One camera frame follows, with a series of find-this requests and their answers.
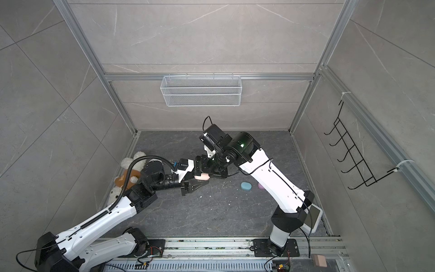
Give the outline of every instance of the teddy bear ear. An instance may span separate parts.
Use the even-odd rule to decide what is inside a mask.
[[[121,161],[121,167],[124,168],[125,170],[127,170],[132,162],[133,162],[132,158],[124,158]]]
[[[135,176],[133,176],[133,177],[130,178],[130,182],[131,182],[131,183],[136,183],[137,181],[138,181],[138,178],[135,177]]]
[[[143,153],[142,151],[136,152],[136,154],[134,154],[133,159],[137,159],[139,157],[143,157],[146,156],[145,153]]]

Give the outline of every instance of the cable tie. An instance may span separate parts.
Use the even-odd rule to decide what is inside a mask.
[[[343,95],[344,95],[344,94],[350,94],[350,93],[351,93],[351,92],[342,92],[342,93],[341,93],[341,98],[340,98],[340,100],[343,100]]]
[[[393,172],[397,172],[397,171],[399,171],[399,166],[402,165],[402,164],[405,163],[405,162],[415,162],[415,161],[413,161],[413,160],[403,160],[403,161],[399,162],[399,163],[396,165],[396,168],[393,169]]]

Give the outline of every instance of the white teddy bear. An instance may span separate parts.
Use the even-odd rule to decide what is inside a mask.
[[[110,191],[109,197],[107,199],[107,205],[112,204],[115,202],[119,194],[121,193],[121,187],[124,184],[125,176],[127,174],[127,169],[130,166],[130,164],[133,162],[133,160],[145,156],[145,153],[142,151],[137,152],[134,154],[133,158],[124,158],[121,161],[121,167],[124,168],[124,173],[120,177],[115,178],[115,187]],[[144,168],[147,160],[142,160],[136,163],[133,166],[133,170],[131,171],[130,180],[127,185],[127,190],[130,189],[131,186],[133,186],[141,177],[141,170]]]

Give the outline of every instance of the blue soap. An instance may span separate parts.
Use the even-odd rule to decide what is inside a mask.
[[[252,188],[252,185],[249,182],[242,182],[242,189],[245,191],[249,191]]]

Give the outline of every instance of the marble floor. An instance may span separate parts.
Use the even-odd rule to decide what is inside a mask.
[[[252,131],[274,164],[296,186],[307,190],[308,183],[295,146],[286,131]],[[199,131],[143,131],[135,152],[162,156],[170,161],[194,158],[205,153]],[[241,183],[252,184],[250,191]],[[139,227],[146,236],[269,236],[270,217],[277,207],[275,200],[258,188],[249,176],[237,174],[225,180],[213,179],[191,194],[181,196],[179,188],[158,191],[158,199],[147,209],[122,222],[105,236],[118,236],[129,227]],[[303,234],[297,230],[294,236]],[[325,236],[320,224],[312,236]]]

